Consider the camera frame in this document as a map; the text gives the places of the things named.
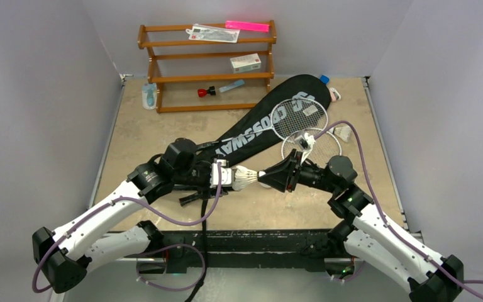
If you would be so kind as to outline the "white feather shuttlecock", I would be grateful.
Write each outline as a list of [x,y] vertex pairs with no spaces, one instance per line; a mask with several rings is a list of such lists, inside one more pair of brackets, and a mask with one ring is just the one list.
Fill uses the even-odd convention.
[[232,188],[235,191],[241,191],[249,184],[258,182],[258,178],[265,175],[264,171],[254,171],[242,165],[234,168]]

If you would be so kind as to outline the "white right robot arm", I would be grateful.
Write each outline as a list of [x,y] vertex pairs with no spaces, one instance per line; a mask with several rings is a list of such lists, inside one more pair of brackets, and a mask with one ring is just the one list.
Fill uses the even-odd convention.
[[346,156],[335,155],[318,167],[302,163],[296,150],[258,173],[260,183],[280,192],[292,192],[300,184],[332,194],[328,204],[341,218],[328,234],[332,254],[364,260],[400,285],[411,301],[454,301],[462,292],[462,261],[435,252],[379,211],[356,185],[356,177]]

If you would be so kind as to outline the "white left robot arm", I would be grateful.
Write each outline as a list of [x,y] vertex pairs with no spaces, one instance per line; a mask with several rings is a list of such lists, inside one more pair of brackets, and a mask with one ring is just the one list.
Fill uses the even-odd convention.
[[139,210],[153,211],[155,201],[186,185],[199,199],[218,201],[233,182],[229,163],[221,158],[200,160],[201,147],[186,138],[170,143],[161,154],[138,165],[117,188],[70,222],[32,235],[36,269],[32,291],[42,293],[40,276],[47,289],[64,293],[77,286],[88,273],[129,255],[155,257],[184,243],[165,243],[164,234],[149,220],[111,235],[110,230]]

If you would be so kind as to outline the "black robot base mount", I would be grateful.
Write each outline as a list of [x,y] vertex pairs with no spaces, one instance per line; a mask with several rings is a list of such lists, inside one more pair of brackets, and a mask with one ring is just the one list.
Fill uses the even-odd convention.
[[167,273],[189,268],[304,269],[349,273],[352,256],[328,229],[160,231],[151,221],[137,224],[149,239],[148,258],[165,260]]

